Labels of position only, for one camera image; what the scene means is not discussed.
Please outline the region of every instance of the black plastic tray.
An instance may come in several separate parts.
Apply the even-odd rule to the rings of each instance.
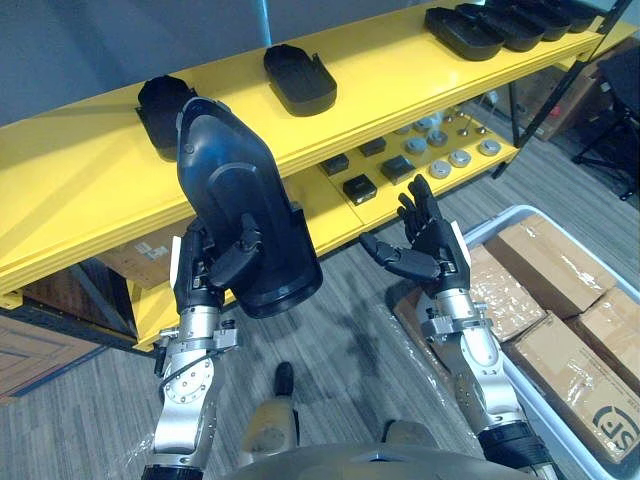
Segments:
[[[309,58],[301,48],[283,44],[267,49],[263,61],[271,88],[290,114],[307,117],[334,104],[338,85],[318,54]]]
[[[571,28],[571,20],[538,0],[487,0],[487,6],[526,17],[544,29],[542,39],[547,42],[560,40]]]
[[[522,15],[471,3],[456,10],[472,20],[482,21],[504,37],[504,46],[516,52],[527,52],[542,39],[544,30]]]
[[[176,159],[178,113],[196,95],[196,91],[183,80],[168,75],[145,82],[138,93],[138,117],[153,146],[168,160]]]
[[[430,8],[424,24],[438,40],[467,60],[488,60],[504,43],[504,38],[484,23],[474,22],[455,10]]]
[[[598,16],[598,10],[581,2],[571,0],[544,0],[544,3],[559,15],[571,21],[570,32],[584,32]]]

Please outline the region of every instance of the black cylinder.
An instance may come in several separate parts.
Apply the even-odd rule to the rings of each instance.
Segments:
[[[515,422],[485,430],[478,441],[487,460],[520,469],[543,463],[553,464],[544,442],[526,422]]]
[[[142,480],[202,480],[202,470],[197,468],[147,465]]]

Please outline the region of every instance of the gray plastic bin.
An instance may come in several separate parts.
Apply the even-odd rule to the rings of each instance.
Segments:
[[[537,208],[528,205],[510,207],[491,220],[473,228],[464,236],[464,239],[469,248],[472,248],[477,244],[484,243],[489,240],[508,226],[516,224],[536,213],[551,222],[567,237],[573,240],[580,248],[587,252],[594,260],[596,260],[616,278],[618,281],[618,288],[633,298],[637,303],[640,303],[640,292],[638,292],[638,290],[633,288],[631,284],[620,277],[620,275],[587,250],[584,245],[573,238],[573,236],[567,233],[560,225],[549,218],[548,215]],[[509,360],[509,358],[505,358],[504,368],[507,376],[513,383],[516,394],[524,406],[533,428],[547,443],[552,454],[554,451],[557,451],[557,448],[562,448],[567,455],[573,457],[584,472],[593,480],[621,480],[620,478],[612,476],[600,465],[591,452],[589,452],[587,447],[585,447],[578,437],[575,436],[564,420],[562,420],[549,406],[536,387],[531,384],[529,379],[522,374],[522,372],[511,362],[511,360]],[[640,468],[636,469],[636,471],[634,471],[630,476],[624,477],[624,479],[640,480]]]

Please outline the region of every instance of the yellow shelf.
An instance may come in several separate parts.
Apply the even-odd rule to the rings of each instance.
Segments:
[[[451,6],[455,1],[430,6]],[[423,115],[457,104],[571,55],[593,32],[463,60],[423,27],[425,6],[299,38],[338,83],[336,104],[289,115],[255,50],[178,72],[222,100],[272,150],[287,177]],[[174,163],[153,149],[134,107],[142,84],[0,129],[0,294],[192,214]]]
[[[596,19],[593,22],[593,25],[591,25],[591,27],[589,28],[589,30],[595,32],[596,29],[600,26],[601,22],[602,22],[602,18]],[[619,20],[618,23],[616,23],[613,26],[609,34],[604,38],[600,46],[596,49],[595,53],[593,54],[593,59],[595,60],[603,53],[608,52],[613,47],[619,45],[624,40],[631,37],[634,33],[638,31],[639,28],[640,27],[638,27],[637,25],[632,25],[630,23]],[[575,55],[573,55],[571,57],[567,57],[561,60],[556,64],[556,66],[563,70],[569,70],[569,68],[571,68],[571,65],[573,65],[575,61],[576,61],[576,57]]]
[[[449,136],[447,145],[441,148],[429,147],[423,155],[412,155],[404,150],[406,140],[419,136],[419,133],[413,130],[403,135],[391,133],[385,136],[387,147],[382,153],[365,158],[357,149],[346,152],[349,168],[343,172],[327,177],[319,166],[312,166],[286,178],[284,183],[289,197],[304,208],[311,239],[318,255],[327,253],[360,233],[395,218],[399,206],[398,195],[402,192],[408,193],[410,179],[398,185],[391,184],[379,171],[382,162],[389,158],[399,154],[405,155],[416,167],[411,177],[421,173],[436,195],[501,162],[511,161],[518,150],[494,133],[478,135],[475,127],[479,125],[475,121],[471,124],[469,136],[457,135],[457,130],[465,126],[467,120],[468,118],[456,118],[451,124],[443,124],[442,131]],[[484,138],[492,138],[500,143],[502,149],[498,155],[486,157],[478,152],[476,147]],[[445,179],[431,177],[428,173],[430,163],[436,159],[446,160],[449,152],[458,148],[471,154],[472,160],[469,165],[453,168]],[[356,206],[342,193],[342,184],[361,173],[369,177],[378,192],[375,198]],[[178,324],[173,292],[168,284],[151,290],[133,286],[131,298],[138,328],[138,345],[135,348],[150,350],[153,342],[158,340],[158,332],[161,329]],[[226,300],[233,300],[230,293]]]

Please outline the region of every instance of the round metal part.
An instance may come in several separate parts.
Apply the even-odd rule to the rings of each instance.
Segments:
[[[427,142],[432,147],[444,147],[449,140],[449,136],[440,130],[431,130],[427,135]]]
[[[406,141],[404,148],[407,152],[414,155],[424,153],[427,149],[427,141],[422,137],[412,137]]]
[[[471,155],[464,150],[454,150],[449,154],[449,161],[454,167],[463,168],[469,165]]]
[[[397,133],[398,135],[405,135],[409,133],[409,130],[411,130],[411,125],[405,125],[404,127],[400,127],[399,129],[394,130],[393,133]]]
[[[497,155],[500,151],[500,148],[500,144],[491,139],[483,140],[482,142],[480,142],[480,145],[478,145],[478,151],[487,157],[493,157]]]
[[[451,165],[444,160],[436,160],[429,166],[429,173],[433,178],[447,178],[451,173]]]
[[[437,124],[438,124],[438,119],[435,116],[422,117],[420,120],[413,123],[413,128],[417,132],[426,132],[430,128],[435,127]]]

